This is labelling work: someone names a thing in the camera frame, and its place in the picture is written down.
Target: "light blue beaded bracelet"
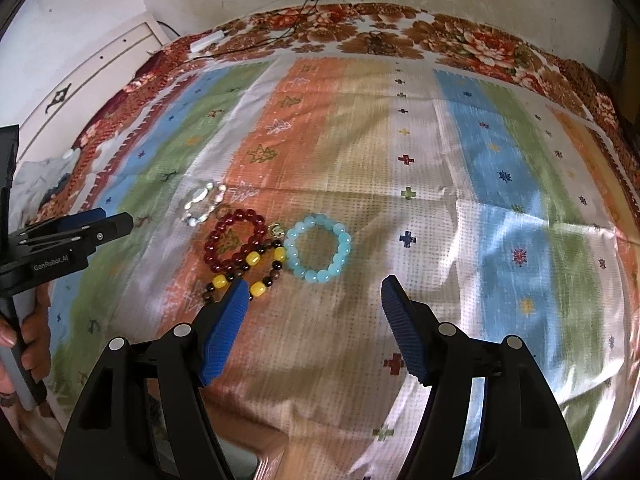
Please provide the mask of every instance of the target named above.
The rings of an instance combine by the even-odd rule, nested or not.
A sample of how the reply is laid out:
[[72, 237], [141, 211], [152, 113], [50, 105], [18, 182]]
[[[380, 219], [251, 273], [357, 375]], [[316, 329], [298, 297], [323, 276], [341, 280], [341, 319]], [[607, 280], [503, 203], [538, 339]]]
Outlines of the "light blue beaded bracelet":
[[[338, 237], [338, 252], [334, 254], [334, 260], [327, 269], [318, 270], [318, 272], [303, 267], [296, 248], [296, 239], [314, 226], [324, 227]], [[351, 252], [351, 235], [343, 224], [327, 218], [326, 215], [308, 216], [287, 231], [283, 245], [287, 251], [287, 265], [295, 276], [309, 283], [326, 283], [342, 272], [342, 266]]]

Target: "yellow bead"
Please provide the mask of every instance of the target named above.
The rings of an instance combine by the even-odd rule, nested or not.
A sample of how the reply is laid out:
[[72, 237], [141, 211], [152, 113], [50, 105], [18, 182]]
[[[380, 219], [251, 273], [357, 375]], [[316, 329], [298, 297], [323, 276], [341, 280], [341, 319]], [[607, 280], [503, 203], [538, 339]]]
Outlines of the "yellow bead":
[[249, 292], [254, 295], [254, 298], [257, 298], [263, 295], [265, 290], [267, 290], [267, 286], [263, 282], [255, 282], [249, 289]]
[[273, 251], [273, 258], [279, 262], [283, 262], [286, 257], [287, 251], [284, 247], [276, 247], [276, 250]]
[[227, 281], [224, 274], [219, 274], [211, 282], [215, 288], [226, 287]]
[[259, 261], [260, 261], [260, 253], [257, 251], [252, 251], [246, 256], [246, 262], [252, 267], [254, 265], [257, 265]]

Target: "beaded bracelet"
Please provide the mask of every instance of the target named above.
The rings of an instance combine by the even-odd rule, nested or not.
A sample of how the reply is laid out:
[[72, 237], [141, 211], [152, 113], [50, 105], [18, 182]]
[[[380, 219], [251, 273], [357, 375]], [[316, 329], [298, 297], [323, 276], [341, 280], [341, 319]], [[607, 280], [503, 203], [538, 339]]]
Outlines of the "beaded bracelet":
[[273, 282], [280, 277], [280, 270], [282, 269], [282, 262], [286, 258], [286, 251], [282, 246], [280, 240], [267, 240], [264, 244], [260, 244], [255, 248], [255, 251], [251, 251], [244, 259], [244, 265], [240, 269], [235, 271], [229, 271], [226, 274], [216, 275], [210, 283], [207, 283], [207, 291], [203, 293], [202, 297], [205, 301], [210, 301], [211, 293], [213, 290], [219, 288], [225, 288], [230, 282], [236, 278], [239, 280], [244, 275], [244, 272], [249, 268], [256, 266], [262, 259], [268, 249], [273, 248], [273, 261], [271, 262], [271, 271], [268, 276], [265, 276], [259, 282], [255, 282], [249, 287], [249, 301], [253, 298], [257, 298], [265, 293], [268, 287], [273, 285]]
[[[217, 190], [213, 200], [209, 201], [212, 203], [206, 203], [205, 199], [207, 196], [213, 194], [213, 192]], [[207, 182], [204, 187], [200, 187], [196, 189], [192, 194], [189, 201], [184, 205], [184, 209], [187, 211], [187, 214], [182, 218], [189, 227], [196, 227], [198, 224], [202, 224], [209, 219], [209, 215], [220, 208], [222, 201], [224, 200], [226, 192], [226, 184], [220, 182], [217, 186], [213, 182]]]
[[[254, 235], [249, 237], [247, 243], [240, 247], [239, 253], [235, 253], [230, 260], [220, 262], [217, 258], [217, 244], [222, 239], [222, 233], [226, 231], [227, 227], [240, 221], [251, 222], [254, 225]], [[218, 220], [213, 231], [209, 233], [204, 246], [204, 262], [215, 273], [232, 272], [235, 267], [244, 266], [245, 257], [260, 245], [266, 233], [267, 228], [264, 226], [263, 216], [258, 215], [253, 209], [236, 209], [233, 213], [228, 213]]]
[[[324, 227], [327, 231], [334, 233], [338, 237], [338, 251], [334, 254], [334, 260], [327, 269], [309, 270], [305, 269], [298, 258], [298, 249], [295, 240], [302, 233], [305, 233], [313, 226]], [[335, 220], [327, 218], [326, 215], [308, 216], [302, 222], [287, 231], [284, 240], [284, 247], [287, 250], [287, 264], [289, 269], [299, 277], [304, 278], [308, 283], [326, 283], [332, 277], [338, 276], [342, 272], [342, 266], [347, 261], [347, 254], [351, 252], [351, 235], [346, 232], [346, 227]]]

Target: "white drawer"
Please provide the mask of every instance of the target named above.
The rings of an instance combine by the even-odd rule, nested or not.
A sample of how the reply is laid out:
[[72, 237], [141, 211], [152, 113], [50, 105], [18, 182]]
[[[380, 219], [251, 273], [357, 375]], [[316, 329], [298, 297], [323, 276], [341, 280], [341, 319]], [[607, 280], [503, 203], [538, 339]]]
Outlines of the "white drawer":
[[20, 126], [18, 160], [65, 153], [95, 113], [167, 42], [154, 30], [138, 23], [63, 80]]

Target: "bed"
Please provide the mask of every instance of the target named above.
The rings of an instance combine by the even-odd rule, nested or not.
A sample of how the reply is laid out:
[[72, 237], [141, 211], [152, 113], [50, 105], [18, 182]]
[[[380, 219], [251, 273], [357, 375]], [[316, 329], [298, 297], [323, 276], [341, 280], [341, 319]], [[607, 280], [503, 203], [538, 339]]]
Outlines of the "bed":
[[[232, 210], [286, 228], [324, 213], [353, 236], [338, 280], [285, 272], [255, 298], [205, 392], [288, 435], [278, 478], [398, 474], [428, 390], [382, 313], [389, 274], [470, 336], [525, 339], [589, 475], [639, 399], [640, 173], [609, 97], [585, 99], [574, 64], [496, 28], [343, 4], [287, 35], [298, 12], [226, 23], [225, 40], [197, 55], [190, 44], [209, 31], [175, 41], [78, 137], [79, 160], [38, 218], [102, 207], [135, 228], [51, 287], [58, 420], [112, 336], [147, 340], [193, 319], [216, 219], [190, 226], [184, 205], [224, 183]], [[248, 235], [227, 231], [220, 258]], [[325, 241], [309, 233], [301, 258], [319, 268]]]

